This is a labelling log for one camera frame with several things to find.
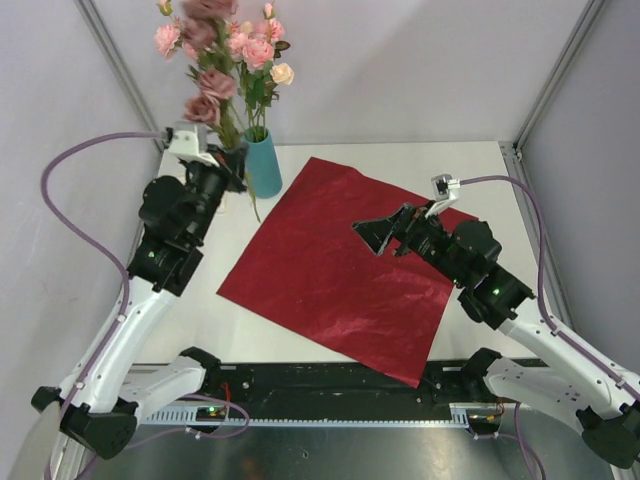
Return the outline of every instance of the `vase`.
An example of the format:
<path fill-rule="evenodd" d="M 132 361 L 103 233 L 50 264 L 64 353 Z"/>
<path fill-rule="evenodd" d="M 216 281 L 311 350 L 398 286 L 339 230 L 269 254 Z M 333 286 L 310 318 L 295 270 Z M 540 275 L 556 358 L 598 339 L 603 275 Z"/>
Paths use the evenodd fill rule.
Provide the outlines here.
<path fill-rule="evenodd" d="M 282 190 L 282 176 L 271 132 L 267 129 L 267 137 L 261 142 L 252 142 L 251 137 L 245 133 L 249 145 L 246 166 L 250 186 L 258 198 L 274 197 Z"/>

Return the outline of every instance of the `white wall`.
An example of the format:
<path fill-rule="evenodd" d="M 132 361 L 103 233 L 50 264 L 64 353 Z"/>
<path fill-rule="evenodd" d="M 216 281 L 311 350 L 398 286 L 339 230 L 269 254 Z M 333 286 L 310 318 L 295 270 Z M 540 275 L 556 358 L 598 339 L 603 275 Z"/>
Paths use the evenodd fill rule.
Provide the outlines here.
<path fill-rule="evenodd" d="M 609 3 L 524 158 L 576 328 L 640 371 L 640 3 Z"/>
<path fill-rule="evenodd" d="M 154 50 L 155 0 L 95 0 L 160 125 L 195 93 Z M 263 0 L 240 0 L 258 18 Z M 587 0 L 277 0 L 293 48 L 275 140 L 514 139 Z"/>
<path fill-rule="evenodd" d="M 46 210 L 41 170 L 80 141 L 142 126 L 73 2 L 5 2 L 0 30 L 0 478 L 6 478 L 37 419 L 31 396 L 70 371 L 119 288 L 108 261 Z M 96 147 L 54 174 L 52 196 L 126 260 L 156 157 L 148 140 Z"/>

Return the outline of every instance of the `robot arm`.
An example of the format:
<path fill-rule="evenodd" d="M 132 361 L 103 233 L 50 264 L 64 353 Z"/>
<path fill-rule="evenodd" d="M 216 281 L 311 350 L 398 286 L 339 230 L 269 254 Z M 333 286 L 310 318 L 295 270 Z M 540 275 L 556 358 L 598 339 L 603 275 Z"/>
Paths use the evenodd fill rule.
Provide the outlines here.
<path fill-rule="evenodd" d="M 245 190 L 246 146 L 220 150 L 207 145 L 204 125 L 180 122 L 169 130 L 168 150 L 185 167 L 185 183 L 165 176 L 144 191 L 139 211 L 144 234 L 127 267 L 130 295 L 124 314 L 119 315 L 121 293 L 71 374 L 59 387 L 40 387 L 31 401 L 39 411 L 52 402 L 63 405 L 61 431 L 105 459 L 122 451 L 149 415 L 210 388 L 220 364 L 190 348 L 170 365 L 124 384 L 145 341 L 197 269 L 203 256 L 199 247 L 223 194 Z"/>
<path fill-rule="evenodd" d="M 496 396 L 526 403 L 569 425 L 609 463 L 630 468 L 640 453 L 640 376 L 559 320 L 550 325 L 531 289 L 497 263 L 502 247 L 486 222 L 465 221 L 445 231 L 437 214 L 458 198 L 460 182 L 448 175 L 432 182 L 434 202 L 405 204 L 391 217 L 355 223 L 354 230 L 377 255 L 391 240 L 400 243 L 396 256 L 419 255 L 461 290 L 458 300 L 473 321 L 513 338 L 550 367 L 523 368 L 481 349 L 463 370 L 482 377 Z"/>

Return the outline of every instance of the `red fabric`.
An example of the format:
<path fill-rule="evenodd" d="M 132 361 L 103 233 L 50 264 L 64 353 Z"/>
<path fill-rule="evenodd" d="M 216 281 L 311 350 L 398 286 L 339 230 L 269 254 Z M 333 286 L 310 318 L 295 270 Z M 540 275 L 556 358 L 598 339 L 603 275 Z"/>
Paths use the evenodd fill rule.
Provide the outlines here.
<path fill-rule="evenodd" d="M 351 224 L 425 202 L 312 158 L 218 294 L 417 387 L 453 286 L 417 255 L 396 258 L 388 248 L 376 257 Z M 469 218 L 448 209 L 442 222 L 453 229 Z"/>

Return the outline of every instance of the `white table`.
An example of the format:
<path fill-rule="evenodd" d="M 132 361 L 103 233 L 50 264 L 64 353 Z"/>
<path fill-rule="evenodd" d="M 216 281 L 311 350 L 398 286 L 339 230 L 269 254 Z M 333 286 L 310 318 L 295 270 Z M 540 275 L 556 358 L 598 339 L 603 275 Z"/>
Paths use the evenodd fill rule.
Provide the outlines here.
<path fill-rule="evenodd" d="M 506 175 L 496 142 L 377 145 L 314 145 L 278 147 L 283 192 L 312 157 L 357 168 L 364 175 L 431 197 L 431 177 L 451 173 L 457 178 Z M 160 174 L 183 176 L 175 157 L 165 153 Z M 262 217 L 281 195 L 258 200 Z M 504 182 L 463 187 L 456 208 L 487 220 L 503 245 L 500 263 L 535 286 L 536 261 L 512 187 Z M 380 212 L 380 216 L 392 212 Z M 258 229 L 248 196 L 227 195 L 225 213 L 216 215 L 203 249 L 204 259 L 181 300 L 144 346 L 137 363 L 168 363 L 183 349 L 200 347 L 223 362 L 337 362 L 349 358 L 266 320 L 216 295 Z M 510 357 L 535 357 L 530 351 L 471 321 L 449 299 L 429 355 L 430 360 L 468 358 L 481 347 Z"/>

